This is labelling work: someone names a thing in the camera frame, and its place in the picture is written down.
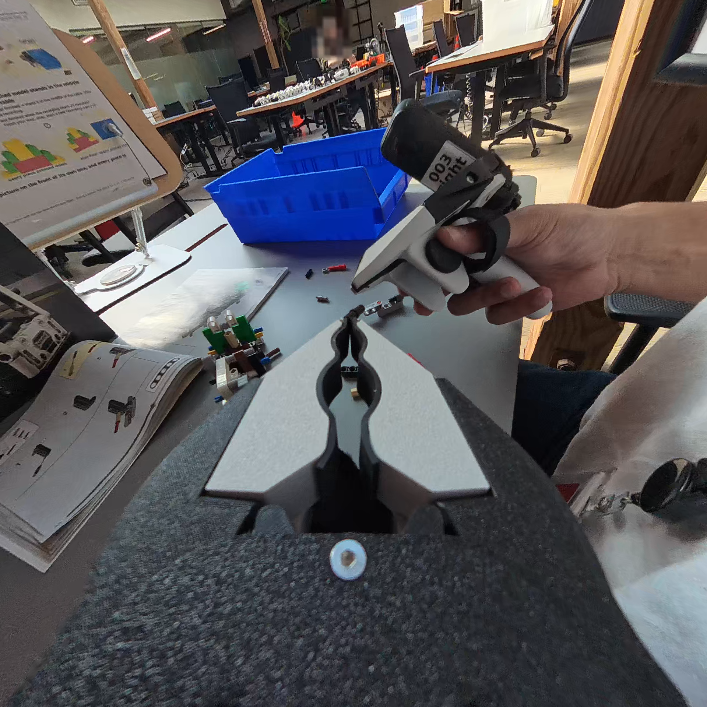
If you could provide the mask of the lego instruction booklet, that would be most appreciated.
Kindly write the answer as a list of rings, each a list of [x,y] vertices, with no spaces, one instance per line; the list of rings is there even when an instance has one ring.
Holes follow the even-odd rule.
[[[141,454],[206,356],[183,343],[248,320],[287,268],[197,270],[119,340],[70,347],[1,435],[1,548],[45,572]]]

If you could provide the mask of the person's right forearm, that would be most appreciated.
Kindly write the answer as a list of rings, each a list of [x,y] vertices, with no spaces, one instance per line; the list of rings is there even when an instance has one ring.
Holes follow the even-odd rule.
[[[643,202],[611,209],[606,294],[698,303],[706,297],[706,203]]]

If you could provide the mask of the person's dark trouser leg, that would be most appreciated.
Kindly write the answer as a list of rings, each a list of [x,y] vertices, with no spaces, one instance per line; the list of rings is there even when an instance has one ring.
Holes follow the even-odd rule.
[[[511,436],[547,476],[555,472],[586,411],[615,377],[519,361]]]

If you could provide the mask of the blue plastic bin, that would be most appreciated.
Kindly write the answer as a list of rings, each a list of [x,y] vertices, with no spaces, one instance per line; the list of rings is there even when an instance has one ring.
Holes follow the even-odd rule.
[[[376,240],[410,181],[383,157],[384,133],[269,149],[205,189],[245,245]]]

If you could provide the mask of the printed instruction sheet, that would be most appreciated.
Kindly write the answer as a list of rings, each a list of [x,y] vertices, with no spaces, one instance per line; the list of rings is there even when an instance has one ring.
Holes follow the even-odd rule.
[[[1,223],[17,238],[151,185],[142,147],[29,1],[1,2]]]

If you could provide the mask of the wooden clipboard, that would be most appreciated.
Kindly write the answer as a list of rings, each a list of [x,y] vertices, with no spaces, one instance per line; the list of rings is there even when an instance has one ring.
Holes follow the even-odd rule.
[[[142,147],[137,150],[137,159],[146,169],[151,185],[131,197],[113,199],[107,206],[83,210],[76,217],[59,222],[58,225],[48,226],[31,235],[20,236],[20,240],[31,251],[53,245],[85,228],[171,194],[178,188],[182,178],[181,163],[170,145],[159,134],[156,126],[144,116],[96,53],[67,32],[54,29],[53,33],[110,102],[113,110],[127,126],[128,134],[141,143]]]

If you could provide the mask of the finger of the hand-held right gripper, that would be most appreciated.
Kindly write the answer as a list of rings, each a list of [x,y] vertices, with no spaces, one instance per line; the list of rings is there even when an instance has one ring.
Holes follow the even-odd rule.
[[[438,226],[425,205],[419,205],[371,245],[360,259],[351,281],[351,291],[359,293],[408,264],[420,273],[433,291],[442,293],[443,246],[437,239]]]

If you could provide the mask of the lego set box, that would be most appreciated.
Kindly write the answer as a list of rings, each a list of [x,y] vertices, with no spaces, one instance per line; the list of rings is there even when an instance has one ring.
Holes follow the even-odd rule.
[[[116,333],[1,225],[1,422],[31,402],[73,345]]]

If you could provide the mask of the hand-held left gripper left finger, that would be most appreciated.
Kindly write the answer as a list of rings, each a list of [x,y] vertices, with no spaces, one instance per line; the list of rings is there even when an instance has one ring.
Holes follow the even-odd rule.
[[[301,530],[320,499],[317,473],[339,449],[331,402],[343,384],[350,320],[335,320],[261,380],[204,487],[208,496],[278,506]]]

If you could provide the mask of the metal clipboard stand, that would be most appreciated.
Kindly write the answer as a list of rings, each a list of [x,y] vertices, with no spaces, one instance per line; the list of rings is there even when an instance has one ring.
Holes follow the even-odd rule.
[[[191,259],[189,252],[169,245],[148,245],[141,209],[135,207],[130,214],[136,228],[137,248],[112,267],[74,286],[75,293],[96,313],[181,268]]]

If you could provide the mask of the person's right hand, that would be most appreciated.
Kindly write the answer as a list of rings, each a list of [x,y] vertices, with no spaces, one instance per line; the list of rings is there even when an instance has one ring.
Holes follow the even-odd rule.
[[[522,208],[510,215],[509,257],[538,286],[522,293],[515,277],[469,286],[449,297],[455,316],[485,310],[491,324],[507,324],[542,310],[566,309],[618,292],[626,270],[625,212],[559,204]]]

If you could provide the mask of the wooden post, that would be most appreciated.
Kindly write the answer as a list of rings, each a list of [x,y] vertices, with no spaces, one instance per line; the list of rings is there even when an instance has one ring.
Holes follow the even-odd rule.
[[[626,2],[568,204],[692,201],[706,179],[705,28],[705,1]],[[621,331],[604,299],[553,307],[522,360],[600,371]]]

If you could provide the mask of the black office chair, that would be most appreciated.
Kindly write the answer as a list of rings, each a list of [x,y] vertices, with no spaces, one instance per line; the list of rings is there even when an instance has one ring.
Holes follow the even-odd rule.
[[[549,119],[557,105],[563,102],[569,93],[571,53],[591,5],[591,1],[580,2],[558,45],[548,45],[542,50],[531,74],[506,80],[500,91],[500,98],[508,104],[510,117],[516,119],[521,112],[525,115],[523,119],[496,132],[489,150],[506,139],[520,137],[530,141],[531,157],[536,158],[540,155],[537,137],[544,136],[546,132],[563,134],[564,144],[572,141],[573,136],[568,128],[549,123]]]
[[[238,112],[250,107],[245,81],[242,78],[207,86],[206,91],[231,137],[234,149],[233,165],[239,158],[247,161],[268,149],[278,149],[277,138],[273,133],[261,135],[257,118],[238,115]]]
[[[430,95],[423,91],[426,72],[424,68],[416,66],[404,28],[386,29],[384,33],[397,74],[400,100],[415,100],[446,120],[453,113],[460,112],[464,103],[462,91],[445,90]]]

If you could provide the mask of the slanted wooden beam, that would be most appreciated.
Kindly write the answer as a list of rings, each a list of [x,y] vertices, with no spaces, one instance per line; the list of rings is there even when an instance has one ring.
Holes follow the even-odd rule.
[[[162,118],[162,113],[157,106],[153,94],[148,88],[146,81],[143,79],[138,70],[135,60],[132,58],[127,45],[122,38],[120,31],[115,25],[113,18],[108,11],[107,6],[103,1],[87,1],[94,16],[98,20],[106,38],[108,39],[115,54],[126,68],[132,85],[137,92],[137,96],[142,102],[146,110],[155,112],[158,119]]]

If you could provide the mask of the long wooden desk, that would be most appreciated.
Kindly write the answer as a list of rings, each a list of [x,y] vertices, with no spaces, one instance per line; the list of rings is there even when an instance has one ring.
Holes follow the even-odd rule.
[[[338,100],[348,98],[349,94],[361,94],[362,111],[364,116],[364,124],[366,130],[378,129],[379,121],[377,118],[376,95],[373,83],[384,73],[388,72],[393,67],[391,61],[383,61],[374,66],[370,66],[358,74],[348,75],[340,78],[338,81],[333,81],[329,84],[315,86],[313,89],[292,95],[289,98],[284,98],[278,101],[273,101],[264,105],[254,106],[244,110],[237,111],[237,118],[226,121],[228,128],[235,130],[235,135],[239,147],[243,146],[238,126],[240,126],[246,118],[264,117],[270,120],[272,129],[275,135],[277,149],[280,151],[286,144],[284,130],[278,122],[280,113],[284,113],[287,109],[301,107],[310,107],[314,109],[322,109],[327,120],[327,131],[331,137],[337,137],[342,134],[340,120],[338,118],[336,103]]]

